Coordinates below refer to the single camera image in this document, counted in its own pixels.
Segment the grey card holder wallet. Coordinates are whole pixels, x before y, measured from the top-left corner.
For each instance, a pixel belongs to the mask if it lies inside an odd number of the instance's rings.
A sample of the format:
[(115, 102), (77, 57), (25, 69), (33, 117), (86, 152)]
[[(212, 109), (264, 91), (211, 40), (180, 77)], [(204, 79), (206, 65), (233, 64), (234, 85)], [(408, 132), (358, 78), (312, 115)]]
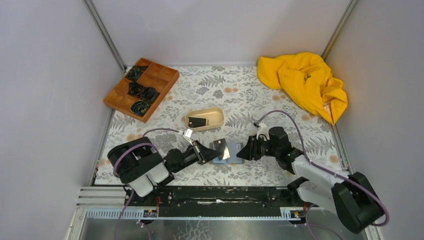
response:
[[(214, 164), (243, 164), (244, 160), (242, 158), (237, 157), (237, 153), (242, 149), (243, 144), (240, 142), (227, 142), (230, 151), (230, 157), (227, 160), (219, 161), (218, 157), (212, 160)], [(210, 144), (213, 150), (215, 147), (213, 143)]]

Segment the black credit card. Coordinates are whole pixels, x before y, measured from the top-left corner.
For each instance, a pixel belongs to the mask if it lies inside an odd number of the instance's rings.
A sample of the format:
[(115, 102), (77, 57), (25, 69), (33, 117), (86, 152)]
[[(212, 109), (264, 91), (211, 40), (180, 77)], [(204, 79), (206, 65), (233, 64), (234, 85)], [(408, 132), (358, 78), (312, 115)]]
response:
[(188, 118), (188, 127), (189, 128), (200, 128), (209, 125), (209, 120), (207, 118), (202, 117), (192, 117)]
[(219, 161), (227, 160), (231, 156), (230, 149), (225, 138), (215, 140), (212, 144), (214, 146), (214, 149), (219, 152)]

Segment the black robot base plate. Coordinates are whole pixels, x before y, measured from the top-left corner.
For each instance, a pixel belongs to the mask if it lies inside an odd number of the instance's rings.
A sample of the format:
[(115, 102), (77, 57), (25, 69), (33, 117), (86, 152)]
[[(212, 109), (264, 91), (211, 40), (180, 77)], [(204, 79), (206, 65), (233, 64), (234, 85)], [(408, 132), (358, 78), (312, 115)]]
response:
[(125, 189), (124, 203), (130, 207), (152, 207), (165, 218), (301, 217), (310, 206), (287, 187), (269, 186), (164, 186), (144, 197)]

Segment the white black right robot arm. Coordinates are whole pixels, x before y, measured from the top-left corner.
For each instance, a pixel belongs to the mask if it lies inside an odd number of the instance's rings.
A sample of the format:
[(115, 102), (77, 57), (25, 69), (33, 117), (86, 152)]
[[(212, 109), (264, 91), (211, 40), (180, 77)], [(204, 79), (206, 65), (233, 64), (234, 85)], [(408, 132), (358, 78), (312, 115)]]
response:
[(303, 202), (315, 204), (337, 215), (352, 233), (358, 234), (385, 214), (379, 198), (367, 177), (360, 173), (332, 173), (307, 159), (307, 155), (292, 146), (282, 127), (272, 127), (268, 135), (248, 138), (237, 153), (244, 160), (274, 157), (278, 165), (298, 178), (287, 185), (291, 195)]

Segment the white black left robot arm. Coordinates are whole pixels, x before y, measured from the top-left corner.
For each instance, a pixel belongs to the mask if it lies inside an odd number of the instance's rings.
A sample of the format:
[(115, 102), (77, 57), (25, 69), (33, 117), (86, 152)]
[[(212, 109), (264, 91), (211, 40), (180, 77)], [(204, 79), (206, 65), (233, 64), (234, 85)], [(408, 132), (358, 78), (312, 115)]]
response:
[(219, 151), (194, 140), (184, 152), (173, 148), (163, 157), (145, 136), (112, 148), (107, 158), (113, 167), (113, 175), (136, 195), (146, 197), (155, 187), (173, 181), (175, 173), (192, 164), (204, 165), (219, 155)]

